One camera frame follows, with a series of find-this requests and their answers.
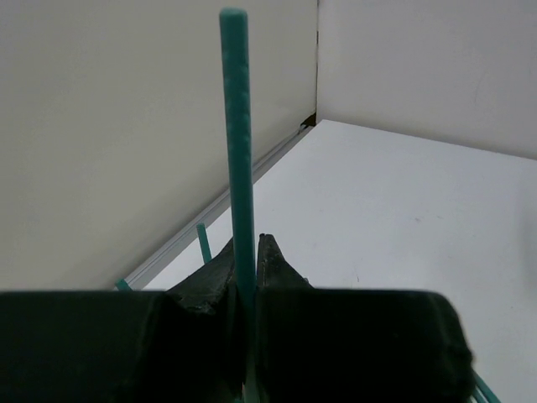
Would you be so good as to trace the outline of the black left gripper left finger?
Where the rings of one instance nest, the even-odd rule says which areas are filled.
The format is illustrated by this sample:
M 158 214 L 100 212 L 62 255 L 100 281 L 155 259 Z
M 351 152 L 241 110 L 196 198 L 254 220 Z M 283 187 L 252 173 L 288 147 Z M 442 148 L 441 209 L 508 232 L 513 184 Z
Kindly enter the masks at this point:
M 165 291 L 1 295 L 4 402 L 233 402 L 244 359 L 231 243 Z

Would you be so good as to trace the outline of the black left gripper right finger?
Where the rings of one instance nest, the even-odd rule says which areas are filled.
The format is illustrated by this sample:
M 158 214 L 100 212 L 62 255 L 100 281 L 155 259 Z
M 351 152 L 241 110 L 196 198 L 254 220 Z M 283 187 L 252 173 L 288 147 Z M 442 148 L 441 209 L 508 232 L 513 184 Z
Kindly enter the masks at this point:
M 256 366 L 264 402 L 465 402 L 459 316 L 424 290 L 310 285 L 270 234 L 258 242 Z

